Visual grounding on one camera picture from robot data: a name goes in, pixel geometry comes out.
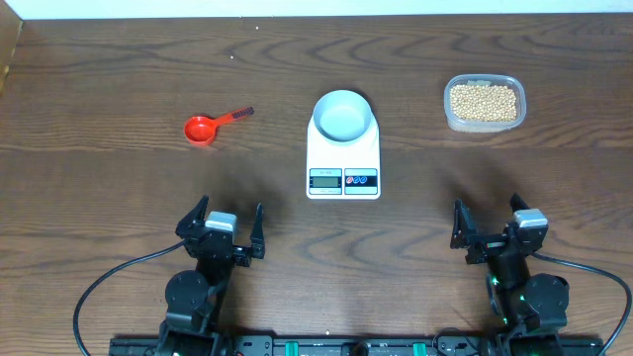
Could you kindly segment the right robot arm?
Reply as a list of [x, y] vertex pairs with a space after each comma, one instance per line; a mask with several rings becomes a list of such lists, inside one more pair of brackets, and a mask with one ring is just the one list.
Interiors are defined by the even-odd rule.
[[518, 194], [510, 198], [512, 219], [500, 233], [479, 233], [469, 208], [454, 202], [450, 247], [465, 249], [468, 264], [485, 264], [490, 304], [505, 324], [481, 341], [482, 355], [561, 355], [558, 331], [567, 325], [569, 283], [562, 277], [529, 272], [526, 258], [543, 244], [549, 223]]

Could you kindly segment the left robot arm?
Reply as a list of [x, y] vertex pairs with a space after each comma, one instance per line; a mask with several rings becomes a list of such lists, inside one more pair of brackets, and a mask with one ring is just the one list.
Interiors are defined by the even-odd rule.
[[256, 207], [248, 246], [234, 243], [236, 216], [208, 212], [209, 198], [199, 203], [177, 224], [193, 270], [174, 275], [166, 285], [167, 311], [160, 325], [157, 355], [230, 355], [230, 338], [218, 331], [219, 316], [233, 269], [248, 268], [265, 255], [263, 206]]

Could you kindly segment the red plastic measuring scoop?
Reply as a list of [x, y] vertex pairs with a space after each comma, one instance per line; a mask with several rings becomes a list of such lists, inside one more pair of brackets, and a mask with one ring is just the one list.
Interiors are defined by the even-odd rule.
[[250, 117], [253, 114], [252, 107], [245, 107], [216, 118], [193, 116], [184, 124], [183, 134], [192, 145], [211, 145], [216, 139], [219, 127]]

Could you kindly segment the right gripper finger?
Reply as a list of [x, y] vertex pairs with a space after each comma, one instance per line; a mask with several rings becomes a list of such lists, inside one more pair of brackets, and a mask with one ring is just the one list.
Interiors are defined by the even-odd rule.
[[450, 248], [468, 248], [478, 235], [470, 209], [461, 199], [454, 202], [454, 223], [451, 233]]
[[525, 203], [525, 201], [519, 196], [518, 193], [514, 193], [510, 198], [510, 207], [514, 213], [523, 210], [529, 210], [529, 206]]

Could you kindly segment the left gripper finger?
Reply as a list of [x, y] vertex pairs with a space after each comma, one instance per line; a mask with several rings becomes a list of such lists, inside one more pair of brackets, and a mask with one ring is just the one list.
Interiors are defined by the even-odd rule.
[[198, 204], [177, 224], [175, 233], [180, 238], [199, 238], [206, 232], [205, 213], [209, 202], [208, 196], [203, 196]]
[[263, 206], [257, 205], [255, 221], [250, 235], [251, 256], [256, 259], [263, 259], [265, 256], [265, 237], [263, 233]]

